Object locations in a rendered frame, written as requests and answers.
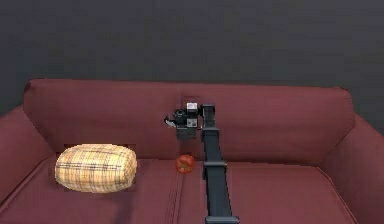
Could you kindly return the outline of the red tomato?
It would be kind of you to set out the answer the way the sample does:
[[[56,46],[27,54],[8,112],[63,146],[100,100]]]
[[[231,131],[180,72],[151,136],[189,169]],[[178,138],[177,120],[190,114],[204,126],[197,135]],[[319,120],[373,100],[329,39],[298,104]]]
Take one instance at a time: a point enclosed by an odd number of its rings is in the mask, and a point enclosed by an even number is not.
[[[180,155],[176,159],[176,170],[181,174],[191,173],[195,166],[195,159],[191,155]]]

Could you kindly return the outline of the dark red sofa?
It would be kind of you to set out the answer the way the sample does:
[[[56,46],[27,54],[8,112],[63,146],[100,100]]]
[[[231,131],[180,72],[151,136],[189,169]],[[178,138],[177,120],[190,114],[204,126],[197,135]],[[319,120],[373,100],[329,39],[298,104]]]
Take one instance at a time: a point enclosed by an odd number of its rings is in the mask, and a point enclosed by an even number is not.
[[[384,224],[384,135],[333,87],[34,79],[0,116],[0,224],[205,224],[213,180],[176,160],[204,159],[165,117],[213,104],[240,224]],[[81,143],[132,149],[134,185],[81,193],[54,177]]]

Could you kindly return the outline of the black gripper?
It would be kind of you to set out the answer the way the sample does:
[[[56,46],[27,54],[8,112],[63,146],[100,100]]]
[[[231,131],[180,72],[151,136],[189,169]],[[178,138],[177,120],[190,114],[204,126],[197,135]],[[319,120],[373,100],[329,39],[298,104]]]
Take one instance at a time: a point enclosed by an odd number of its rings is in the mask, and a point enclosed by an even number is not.
[[[178,109],[173,113],[174,122],[168,116],[164,122],[169,127],[176,125],[176,137],[178,140],[187,140],[196,138],[196,110]]]

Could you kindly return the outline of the tan plaid pillow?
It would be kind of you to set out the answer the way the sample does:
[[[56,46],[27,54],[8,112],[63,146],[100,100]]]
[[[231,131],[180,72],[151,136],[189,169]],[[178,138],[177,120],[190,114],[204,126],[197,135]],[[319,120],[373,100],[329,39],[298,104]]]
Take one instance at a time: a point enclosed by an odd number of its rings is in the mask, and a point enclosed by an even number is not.
[[[138,167],[136,153],[115,144],[79,144],[57,158],[56,182],[87,193],[112,193],[132,186]]]

